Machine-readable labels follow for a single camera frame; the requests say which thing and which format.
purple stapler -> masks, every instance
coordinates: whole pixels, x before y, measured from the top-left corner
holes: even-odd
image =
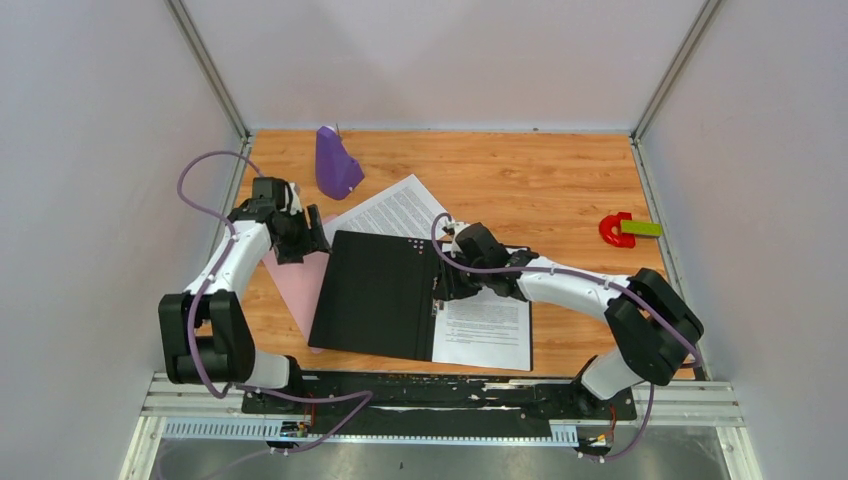
[[[321,127],[315,137],[315,180],[321,193],[342,200],[365,178],[362,167],[348,155],[333,127]]]

pink paper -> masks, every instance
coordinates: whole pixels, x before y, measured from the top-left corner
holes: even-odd
[[[330,215],[324,219],[329,222],[336,215]],[[326,253],[315,252],[303,257],[303,263],[289,263],[277,265],[274,251],[268,252],[262,259],[274,285],[280,291],[283,301],[289,307],[297,327],[303,338],[309,341],[309,332],[312,331],[312,320],[315,319],[315,309],[318,307],[318,295],[321,293],[321,284],[324,282],[324,272],[327,270],[327,261],[330,256]],[[312,353],[321,353],[322,348],[311,348]]]

black binder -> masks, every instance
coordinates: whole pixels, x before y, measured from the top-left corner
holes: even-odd
[[[430,240],[336,232],[309,346],[431,361],[440,264]]]

green object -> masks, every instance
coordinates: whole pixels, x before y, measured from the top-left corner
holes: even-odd
[[[621,233],[632,233],[645,237],[659,237],[662,235],[662,226],[658,223],[622,220]]]

metal frame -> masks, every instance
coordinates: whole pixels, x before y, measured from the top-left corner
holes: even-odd
[[[183,1],[165,0],[165,3],[174,15],[178,27],[209,80],[210,86],[230,123],[241,138],[241,153],[249,155],[253,140],[251,132],[227,92]],[[654,180],[645,161],[642,138],[722,4],[722,0],[706,0],[704,2],[636,128],[630,132],[633,157],[645,192],[649,212],[652,220],[660,224],[664,224],[664,216],[661,212],[661,203],[657,200],[656,193],[652,188]],[[235,203],[244,175],[246,166],[243,162],[234,162],[234,164],[230,188],[224,198],[221,210],[226,210]],[[214,241],[220,238],[222,233],[220,229],[216,233],[213,239],[213,248]],[[666,237],[661,237],[659,243],[670,283],[678,293],[684,295],[686,291],[685,276],[675,263],[673,248],[669,245]],[[634,387],[633,395],[639,418],[631,422],[620,422],[620,425],[632,427],[641,422],[647,402],[647,386]],[[167,380],[165,374],[157,373],[153,377],[145,399],[132,443],[121,470],[120,479],[146,480],[149,478],[156,460],[160,440],[163,438],[267,439],[274,434],[273,427],[281,421],[301,418],[299,415],[294,416],[297,418],[289,417],[291,416],[244,414],[241,412],[241,398],[238,395],[230,395],[223,400],[217,400],[209,396],[203,386],[174,385]],[[334,438],[334,441],[348,443],[563,446],[573,439],[578,428],[605,424],[606,422],[601,421],[552,421],[553,435],[544,439],[339,435]],[[747,428],[730,383],[684,380],[673,381],[668,387],[657,388],[650,425],[681,428],[715,427],[730,477],[733,480],[762,479]]]

